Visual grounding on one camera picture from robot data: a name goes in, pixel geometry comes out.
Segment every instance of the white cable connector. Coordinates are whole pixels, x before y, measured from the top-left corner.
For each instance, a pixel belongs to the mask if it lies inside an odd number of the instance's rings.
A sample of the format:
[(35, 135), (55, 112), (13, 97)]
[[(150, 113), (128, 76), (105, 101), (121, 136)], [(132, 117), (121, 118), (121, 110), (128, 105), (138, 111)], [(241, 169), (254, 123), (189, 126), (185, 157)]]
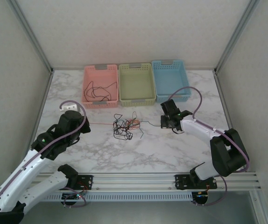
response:
[(80, 108), (78, 107), (77, 104), (71, 104), (71, 105), (62, 106), (60, 111), (78, 111), (78, 112), (80, 112)]

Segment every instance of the white marble table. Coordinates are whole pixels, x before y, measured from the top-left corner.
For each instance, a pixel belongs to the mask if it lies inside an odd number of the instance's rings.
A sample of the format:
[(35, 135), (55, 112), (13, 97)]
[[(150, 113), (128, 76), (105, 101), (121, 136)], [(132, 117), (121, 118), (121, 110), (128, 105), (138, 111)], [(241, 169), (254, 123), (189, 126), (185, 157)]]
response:
[[(197, 117), (213, 126), (227, 129), (226, 119), (212, 71), (188, 71), (191, 86), (198, 88), (204, 97)], [(37, 135), (56, 124), (62, 112), (61, 102), (72, 99), (81, 102), (83, 71), (55, 71), (47, 101), (42, 113)], [(181, 110), (194, 111), (199, 96), (192, 91), (186, 103), (177, 103)], [(160, 124), (163, 115), (158, 103), (154, 106), (86, 110), (90, 123), (113, 123), (115, 113), (130, 119), (136, 111), (138, 119)], [(189, 134), (174, 134), (170, 129), (161, 129), (144, 122), (140, 139), (139, 129), (133, 130), (132, 140), (117, 140), (110, 125), (91, 124), (91, 132), (81, 135), (79, 143), (60, 154), (52, 165), (43, 170), (53, 173), (60, 165), (69, 164), (78, 172), (90, 173), (165, 173), (189, 172), (196, 165), (209, 160), (208, 146)]]

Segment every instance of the green basket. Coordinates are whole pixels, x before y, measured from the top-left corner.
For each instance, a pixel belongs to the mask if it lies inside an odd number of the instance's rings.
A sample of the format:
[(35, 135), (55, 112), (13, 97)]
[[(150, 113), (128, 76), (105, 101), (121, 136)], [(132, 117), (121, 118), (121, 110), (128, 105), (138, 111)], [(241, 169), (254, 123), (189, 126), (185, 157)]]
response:
[(155, 103), (155, 82), (150, 63), (121, 64), (119, 70), (120, 102), (123, 107)]

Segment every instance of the tangled wire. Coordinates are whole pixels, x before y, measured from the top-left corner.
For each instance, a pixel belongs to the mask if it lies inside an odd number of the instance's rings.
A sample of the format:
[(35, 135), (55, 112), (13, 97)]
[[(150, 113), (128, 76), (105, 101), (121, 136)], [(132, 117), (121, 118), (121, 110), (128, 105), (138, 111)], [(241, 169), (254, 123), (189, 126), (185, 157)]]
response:
[(113, 122), (113, 136), (114, 138), (119, 139), (119, 140), (131, 140), (133, 137), (133, 133), (130, 132), (130, 130), (135, 130), (135, 129), (139, 129), (141, 131), (142, 134), (140, 138), (142, 138), (144, 135), (144, 132), (142, 131), (141, 126), (140, 126), (142, 122), (148, 122), (152, 126), (160, 127), (160, 126), (151, 124), (149, 121), (137, 120), (136, 119), (137, 114), (135, 111), (132, 113), (132, 119), (130, 120), (127, 120), (127, 119), (123, 120), (121, 119), (122, 116), (123, 116), (122, 114), (116, 113), (114, 115), (115, 121)]

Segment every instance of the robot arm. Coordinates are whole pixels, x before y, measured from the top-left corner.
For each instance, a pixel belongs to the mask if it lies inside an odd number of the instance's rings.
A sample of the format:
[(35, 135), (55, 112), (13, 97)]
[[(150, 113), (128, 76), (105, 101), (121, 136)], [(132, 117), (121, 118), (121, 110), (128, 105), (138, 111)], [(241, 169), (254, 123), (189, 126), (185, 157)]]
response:
[(22, 163), (0, 186), (0, 224), (18, 224), (24, 214), (45, 196), (64, 187), (74, 187), (78, 173), (66, 164), (48, 179), (29, 188), (42, 169), (67, 147), (75, 144), (81, 133), (90, 131), (86, 117), (77, 111), (68, 110), (61, 115), (58, 124), (37, 137)]
[(209, 125), (194, 119), (191, 112), (180, 112), (172, 99), (162, 103), (161, 107), (165, 114), (161, 116), (161, 128), (174, 128), (190, 133), (205, 142), (211, 149), (212, 160), (206, 161), (190, 171), (190, 180), (195, 186), (214, 176), (228, 176), (246, 165), (244, 156), (227, 139), (230, 138), (249, 160), (236, 130), (209, 129)]

